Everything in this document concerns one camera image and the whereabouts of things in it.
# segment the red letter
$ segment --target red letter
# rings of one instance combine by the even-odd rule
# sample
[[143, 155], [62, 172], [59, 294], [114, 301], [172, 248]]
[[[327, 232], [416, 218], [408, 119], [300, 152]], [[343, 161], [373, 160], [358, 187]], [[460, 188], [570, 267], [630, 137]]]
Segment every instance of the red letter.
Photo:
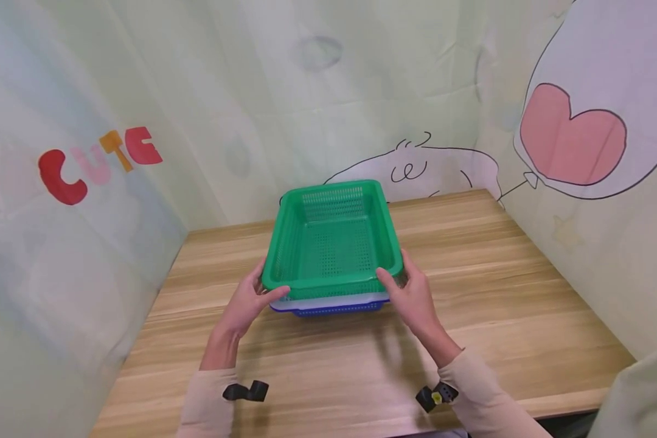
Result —
[[153, 143], [144, 143], [144, 140], [150, 140], [151, 134], [145, 126], [139, 128], [129, 128], [124, 133], [124, 142], [127, 144], [129, 156], [139, 164], [158, 164], [163, 162], [163, 158], [155, 150]]
[[68, 184], [61, 179], [61, 168], [66, 161], [66, 154], [58, 149], [44, 152], [39, 157], [39, 174], [46, 189], [54, 198], [67, 206], [75, 206], [88, 194], [88, 186], [79, 179], [75, 184]]
[[102, 148], [105, 152], [114, 152], [117, 154], [117, 158], [119, 158], [119, 162], [122, 163], [122, 167], [124, 167], [125, 172], [134, 170], [134, 167], [131, 166], [131, 163], [124, 155], [124, 152], [122, 152], [119, 148], [122, 146], [122, 138], [119, 136], [117, 131], [110, 131], [109, 133], [100, 137], [100, 144], [102, 144]]

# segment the stacked baskets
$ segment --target stacked baskets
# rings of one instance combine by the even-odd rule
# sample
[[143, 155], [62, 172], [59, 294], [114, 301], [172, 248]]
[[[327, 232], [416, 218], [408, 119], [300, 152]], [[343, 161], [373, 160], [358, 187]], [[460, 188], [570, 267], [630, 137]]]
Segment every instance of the stacked baskets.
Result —
[[375, 275], [403, 271], [397, 234], [378, 181], [288, 191], [282, 198], [262, 282], [288, 285], [270, 306], [298, 316], [378, 310], [389, 300]]

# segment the wrist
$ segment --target wrist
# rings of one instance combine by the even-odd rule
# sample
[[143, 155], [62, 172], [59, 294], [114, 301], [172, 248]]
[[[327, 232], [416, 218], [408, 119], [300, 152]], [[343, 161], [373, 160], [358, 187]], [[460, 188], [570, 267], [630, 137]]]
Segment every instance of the wrist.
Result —
[[217, 324], [209, 333], [207, 347], [200, 362], [200, 370], [236, 367], [236, 355], [242, 333]]
[[439, 369], [452, 363], [462, 352], [461, 347], [440, 324], [415, 332], [414, 335], [429, 352]]

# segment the beige sleeve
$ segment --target beige sleeve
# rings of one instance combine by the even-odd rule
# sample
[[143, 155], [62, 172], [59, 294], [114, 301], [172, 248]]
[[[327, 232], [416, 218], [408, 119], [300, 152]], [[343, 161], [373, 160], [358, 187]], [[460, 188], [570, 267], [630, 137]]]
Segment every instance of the beige sleeve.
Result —
[[464, 350], [438, 374], [459, 392], [453, 411], [473, 438], [551, 438], [499, 387], [494, 372], [473, 352]]
[[229, 437], [234, 416], [234, 402], [224, 400], [221, 395], [232, 383], [237, 383], [234, 368], [196, 372], [187, 387], [176, 437]]

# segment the left hand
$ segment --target left hand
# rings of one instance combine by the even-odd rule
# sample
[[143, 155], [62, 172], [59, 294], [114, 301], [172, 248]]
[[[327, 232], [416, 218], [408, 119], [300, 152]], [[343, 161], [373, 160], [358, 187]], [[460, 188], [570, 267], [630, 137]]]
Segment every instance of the left hand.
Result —
[[243, 336], [251, 323], [268, 304], [289, 293], [289, 286], [280, 286], [267, 291], [260, 282], [265, 258], [256, 264], [253, 271], [241, 280], [231, 300], [221, 314], [217, 327], [223, 327], [236, 336]]

